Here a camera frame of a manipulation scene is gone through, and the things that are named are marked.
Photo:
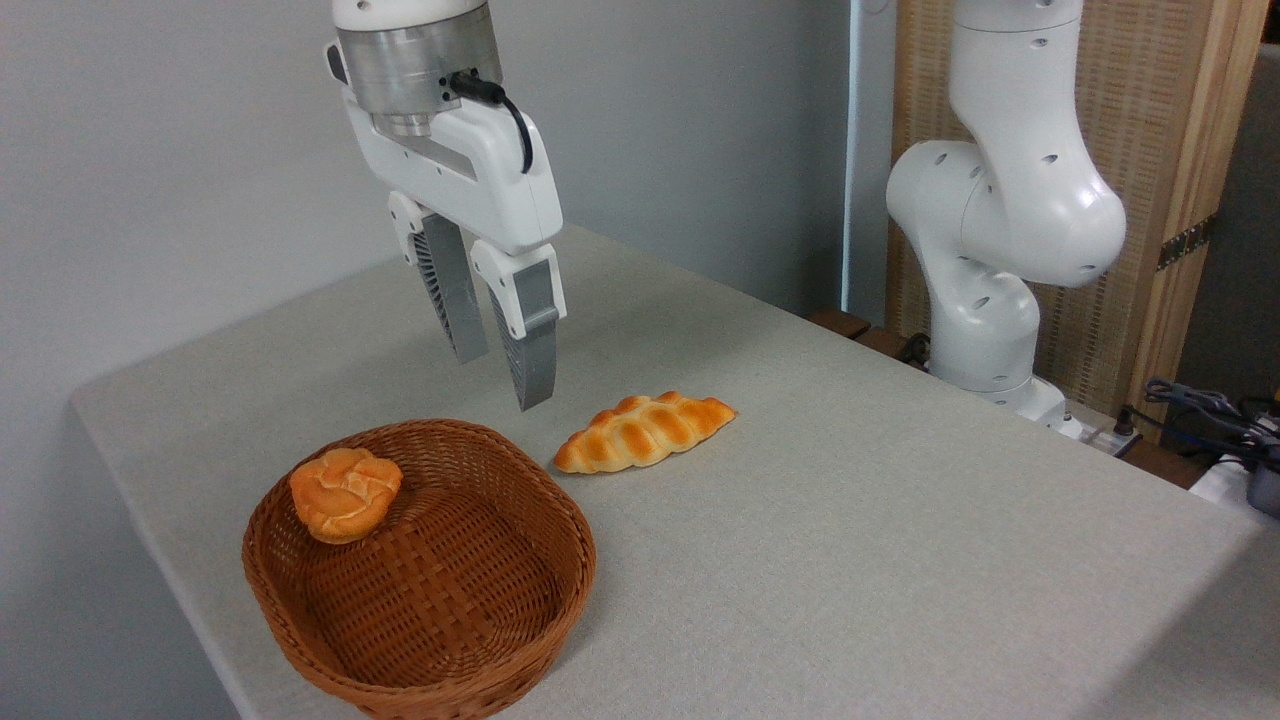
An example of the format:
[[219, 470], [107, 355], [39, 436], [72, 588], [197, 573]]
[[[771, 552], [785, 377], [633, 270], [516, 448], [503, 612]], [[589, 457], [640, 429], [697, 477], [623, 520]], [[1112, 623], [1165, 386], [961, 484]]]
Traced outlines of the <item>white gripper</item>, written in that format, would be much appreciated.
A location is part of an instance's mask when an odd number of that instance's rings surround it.
[[564, 220], [538, 127], [531, 118], [520, 127], [502, 105], [462, 99], [431, 117], [426, 136], [397, 136], [357, 104], [355, 77], [346, 78], [357, 143], [375, 177], [397, 190], [388, 210], [401, 254], [422, 277], [456, 357], [466, 364], [488, 352], [461, 225], [481, 238], [470, 260], [489, 288], [518, 406], [547, 401], [556, 324], [567, 310], [556, 250], [544, 243]]

